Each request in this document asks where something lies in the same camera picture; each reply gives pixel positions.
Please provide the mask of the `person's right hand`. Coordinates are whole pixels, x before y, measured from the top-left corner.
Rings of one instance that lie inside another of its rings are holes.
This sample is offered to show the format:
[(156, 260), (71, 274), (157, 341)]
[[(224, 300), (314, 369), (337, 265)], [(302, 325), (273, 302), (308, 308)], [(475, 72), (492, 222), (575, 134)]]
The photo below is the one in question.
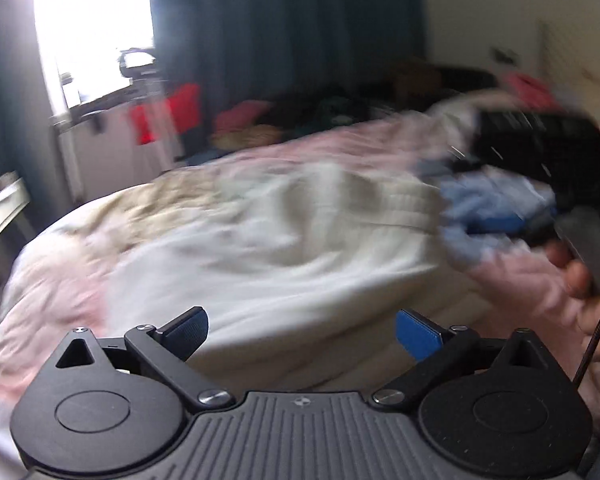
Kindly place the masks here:
[[(584, 336), (583, 344), (587, 346), (600, 320), (600, 296), (594, 295), (591, 273), (560, 240), (548, 242), (545, 245), (545, 253), (548, 261), (562, 270), (567, 294), (581, 301), (577, 314), (577, 328)], [(600, 362), (600, 342), (593, 360)]]

